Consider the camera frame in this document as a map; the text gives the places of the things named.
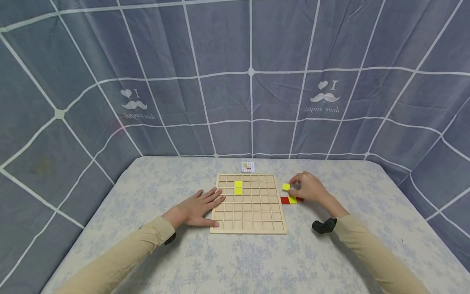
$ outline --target beige sleeve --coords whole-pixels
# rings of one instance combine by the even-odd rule
[[[57,293],[111,293],[134,266],[174,233],[169,222],[157,217],[78,271]]]
[[[429,293],[412,271],[394,256],[358,217],[347,215],[338,218],[334,231],[371,271],[384,293]]]

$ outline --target fabric wall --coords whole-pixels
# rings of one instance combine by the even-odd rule
[[[38,292],[144,155],[371,160],[470,269],[469,10],[0,0],[0,292]]]

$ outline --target floral tablecloth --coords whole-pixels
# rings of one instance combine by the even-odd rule
[[[143,157],[121,175],[43,293],[143,223],[239,173],[242,159]],[[368,161],[252,159],[279,187],[299,171],[317,175],[432,293],[470,293],[470,274],[382,168]],[[312,203],[284,205],[287,235],[209,234],[182,227],[177,238],[138,266],[115,293],[379,293],[354,253],[332,233],[316,235],[326,212]]]

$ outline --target left hand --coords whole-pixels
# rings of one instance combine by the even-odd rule
[[[225,200],[225,196],[217,199],[222,193],[222,190],[217,190],[215,187],[205,194],[203,194],[203,192],[203,190],[199,190],[193,196],[168,210],[162,217],[166,219],[174,229],[178,228],[183,223],[190,226],[218,227],[218,222],[205,219],[203,216],[209,210],[222,203],[222,201]]]

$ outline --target wooden grid board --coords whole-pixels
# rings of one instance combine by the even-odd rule
[[[216,234],[287,234],[274,175],[219,174],[216,186],[225,201],[212,210]]]

